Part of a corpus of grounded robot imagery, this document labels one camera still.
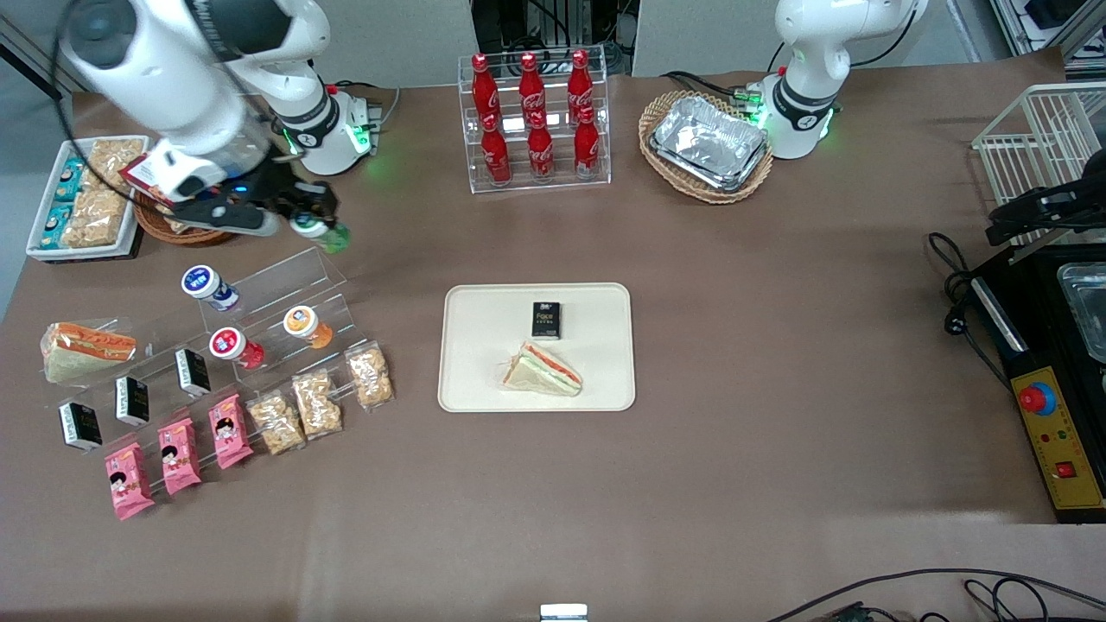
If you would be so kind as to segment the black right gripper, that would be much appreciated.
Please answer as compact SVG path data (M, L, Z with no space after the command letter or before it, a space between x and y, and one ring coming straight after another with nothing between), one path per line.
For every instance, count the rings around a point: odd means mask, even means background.
M305 182L291 162L267 159L232 182L232 197L246 204L276 212L288 222L300 212L311 212L328 228L336 228L340 201L328 182Z

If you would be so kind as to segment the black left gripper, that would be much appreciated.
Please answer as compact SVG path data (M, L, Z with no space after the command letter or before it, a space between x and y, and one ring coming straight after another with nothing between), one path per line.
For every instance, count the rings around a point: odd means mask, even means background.
M1105 227L1105 175L1091 175L1077 182L1040 189L1034 200L1018 200L988 214L985 229L992 247L1010 243L1023 236L1039 235L1048 228L1089 230Z

